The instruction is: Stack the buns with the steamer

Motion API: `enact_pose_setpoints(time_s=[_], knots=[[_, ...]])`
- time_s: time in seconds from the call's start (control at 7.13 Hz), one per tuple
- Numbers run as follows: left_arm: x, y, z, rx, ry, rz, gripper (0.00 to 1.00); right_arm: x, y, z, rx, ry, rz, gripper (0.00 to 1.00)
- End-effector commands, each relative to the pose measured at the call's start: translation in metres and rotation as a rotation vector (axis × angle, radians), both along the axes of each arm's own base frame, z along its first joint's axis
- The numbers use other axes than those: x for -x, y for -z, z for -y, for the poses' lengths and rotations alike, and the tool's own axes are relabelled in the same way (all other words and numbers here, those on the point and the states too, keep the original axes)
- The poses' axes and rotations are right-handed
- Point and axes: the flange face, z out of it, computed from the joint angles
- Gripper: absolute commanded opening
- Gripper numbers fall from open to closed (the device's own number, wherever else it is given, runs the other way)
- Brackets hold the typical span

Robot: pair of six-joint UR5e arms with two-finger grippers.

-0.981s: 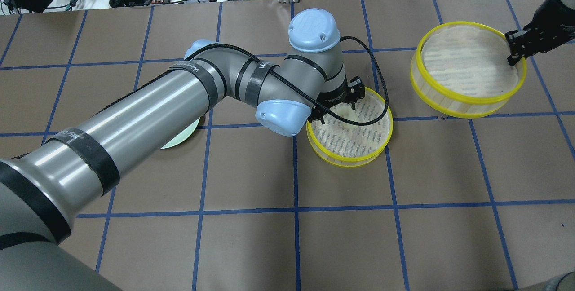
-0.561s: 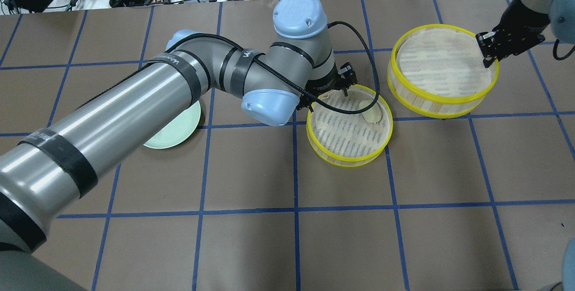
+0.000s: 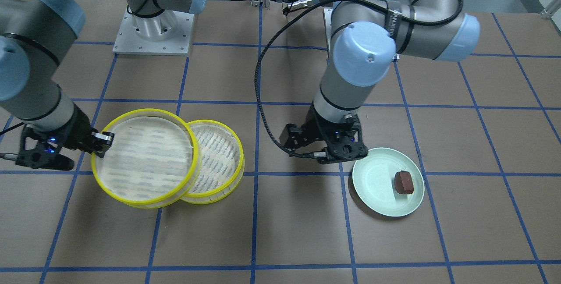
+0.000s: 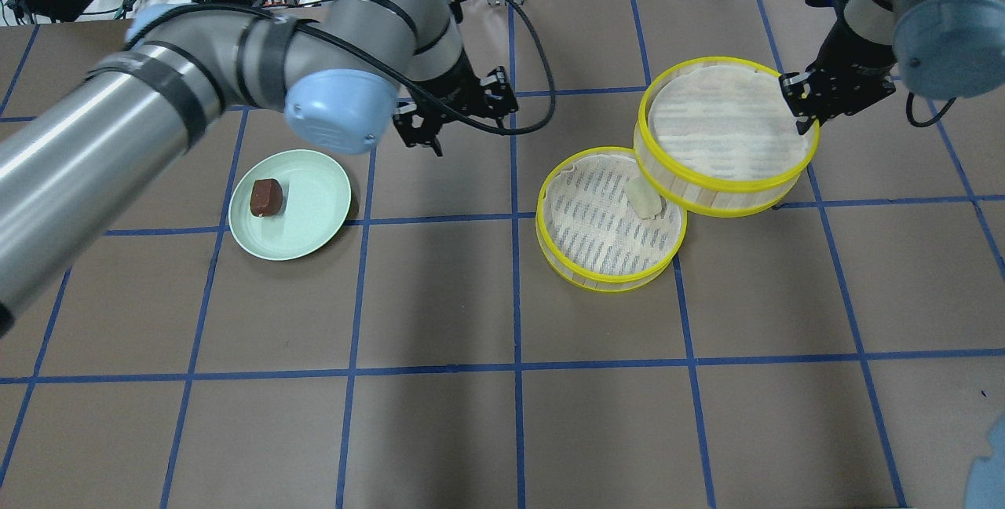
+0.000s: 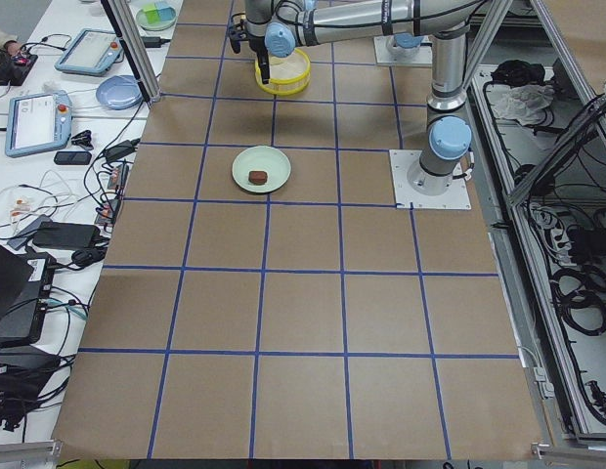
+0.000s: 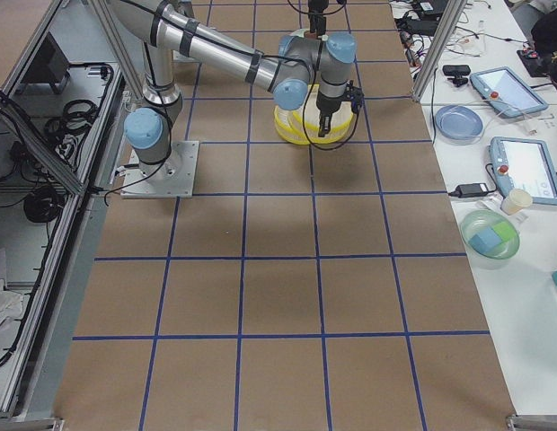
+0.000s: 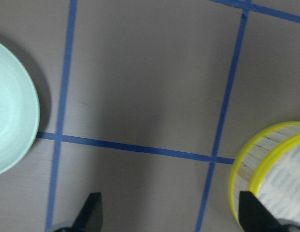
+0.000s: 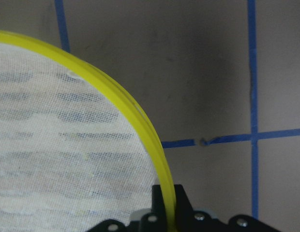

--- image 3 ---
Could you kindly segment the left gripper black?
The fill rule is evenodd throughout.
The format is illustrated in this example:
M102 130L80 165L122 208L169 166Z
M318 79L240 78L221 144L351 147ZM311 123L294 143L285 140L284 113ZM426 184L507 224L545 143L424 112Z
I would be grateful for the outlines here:
M325 142L322 150L310 153L320 164L360 160L369 153L362 141L357 114L344 114L342 123L336 124L323 118L314 106L310 106L306 121L300 127L286 124L279 140L292 152L314 142Z

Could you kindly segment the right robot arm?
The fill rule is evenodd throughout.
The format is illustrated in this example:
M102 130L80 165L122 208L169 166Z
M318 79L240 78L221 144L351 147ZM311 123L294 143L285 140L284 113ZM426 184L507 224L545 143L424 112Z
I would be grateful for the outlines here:
M171 12L199 14L207 0L127 0L141 19ZM74 0L1 0L1 107L23 126L18 152L3 160L32 169L69 171L63 148L103 158L114 134L92 128L90 119L52 80L85 25Z

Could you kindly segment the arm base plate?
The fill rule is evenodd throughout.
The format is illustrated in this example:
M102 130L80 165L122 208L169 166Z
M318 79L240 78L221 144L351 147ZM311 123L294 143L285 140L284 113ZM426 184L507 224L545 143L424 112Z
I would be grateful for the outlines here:
M193 14L171 10L153 18L124 13L113 52L135 56L188 56L194 19Z
M386 16L385 12L373 10L355 3L338 3L337 5L333 4L331 8L325 8L324 22L329 60L332 58L333 44L339 38L339 32L359 21L369 22L381 28L381 34L363 34L360 38L365 38L367 43L380 43L385 38L391 38L392 43L395 45L393 54L397 53L398 44L392 36L393 31L386 28L388 19L389 17Z

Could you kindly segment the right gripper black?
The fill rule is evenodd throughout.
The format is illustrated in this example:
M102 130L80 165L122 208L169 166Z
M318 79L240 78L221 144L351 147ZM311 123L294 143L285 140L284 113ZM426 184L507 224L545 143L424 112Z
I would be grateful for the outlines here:
M64 170L74 168L74 161L63 156L62 148L81 150L104 158L114 142L112 132L98 132L90 126L86 114L76 105L69 121L60 128L41 131L38 126L24 126L16 156L16 165L32 169Z

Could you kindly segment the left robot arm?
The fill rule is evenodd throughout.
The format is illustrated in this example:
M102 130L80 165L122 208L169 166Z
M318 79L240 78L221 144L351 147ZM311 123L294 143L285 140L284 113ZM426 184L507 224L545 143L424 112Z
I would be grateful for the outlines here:
M458 62L479 40L464 0L312 0L331 6L328 67L302 126L287 124L280 146L320 164L367 156L358 118L396 54Z

